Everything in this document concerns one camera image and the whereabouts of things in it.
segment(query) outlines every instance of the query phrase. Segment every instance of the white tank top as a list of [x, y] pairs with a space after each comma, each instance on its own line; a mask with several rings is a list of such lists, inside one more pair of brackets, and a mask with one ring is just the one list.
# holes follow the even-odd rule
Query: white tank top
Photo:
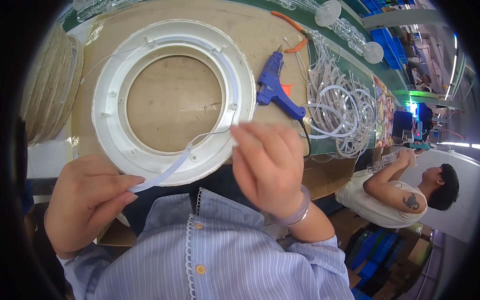
[[[427, 212], [428, 206], [425, 206], [423, 212], [412, 214], [404, 213], [396, 208], [379, 202], [372, 196], [368, 195], [363, 189], [363, 183], [373, 176], [373, 174], [364, 174], [364, 171], [355, 172], [351, 181], [335, 193], [338, 203], [350, 208], [362, 218], [385, 228], [408, 227], [417, 223]], [[390, 181], [388, 184], [420, 195], [425, 203], [427, 203], [427, 198], [425, 198], [425, 195], [419, 188], [413, 188], [399, 180]]]

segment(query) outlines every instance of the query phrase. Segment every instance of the glue gun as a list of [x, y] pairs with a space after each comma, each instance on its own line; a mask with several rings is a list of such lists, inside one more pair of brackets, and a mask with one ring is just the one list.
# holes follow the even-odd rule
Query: glue gun
[[268, 105], [270, 101], [277, 104], [289, 117], [302, 120], [305, 117], [305, 108], [296, 106], [285, 94], [280, 85], [280, 71], [283, 67], [282, 46], [268, 58], [260, 74], [257, 84], [257, 104]]

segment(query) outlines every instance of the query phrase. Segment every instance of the bracelet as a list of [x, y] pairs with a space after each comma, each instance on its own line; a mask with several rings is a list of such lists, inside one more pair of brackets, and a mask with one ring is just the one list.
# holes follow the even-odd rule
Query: bracelet
[[311, 202], [310, 193], [303, 185], [300, 186], [300, 190], [303, 193], [303, 200], [297, 211], [285, 218], [278, 218], [271, 214], [270, 219], [272, 219], [272, 221], [283, 226], [295, 226], [306, 218]]

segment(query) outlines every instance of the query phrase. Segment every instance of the tattoo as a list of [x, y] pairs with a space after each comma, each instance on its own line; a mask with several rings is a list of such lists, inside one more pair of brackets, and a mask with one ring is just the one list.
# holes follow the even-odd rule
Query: tattoo
[[417, 202], [415, 194], [411, 194], [412, 195], [408, 199], [405, 199], [405, 197], [403, 197], [403, 203], [405, 203], [405, 205], [409, 208], [418, 209], [420, 207], [420, 204]]

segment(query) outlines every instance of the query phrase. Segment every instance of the wire cutters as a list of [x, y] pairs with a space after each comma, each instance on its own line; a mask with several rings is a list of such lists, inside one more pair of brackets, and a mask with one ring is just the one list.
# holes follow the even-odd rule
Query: wire cutters
[[301, 34], [303, 34], [305, 36], [305, 39], [303, 39], [295, 48], [291, 48], [291, 49], [286, 49], [284, 52], [285, 53], [295, 53], [295, 52], [298, 52], [300, 51], [300, 49], [303, 48], [303, 46], [305, 46], [307, 44], [308, 41], [313, 41], [312, 39], [312, 35], [309, 34], [308, 32], [306, 32], [303, 28], [300, 27], [300, 25], [298, 25], [297, 23], [295, 23], [292, 19], [288, 18], [287, 16], [285, 16], [284, 14], [282, 13], [279, 13], [279, 12], [270, 12], [272, 15], [274, 15], [275, 17], [279, 17], [279, 18], [282, 18], [284, 19], [285, 21], [287, 21], [288, 23], [290, 23], [290, 25], [292, 25], [295, 29], [297, 29], [298, 31], [300, 31]]

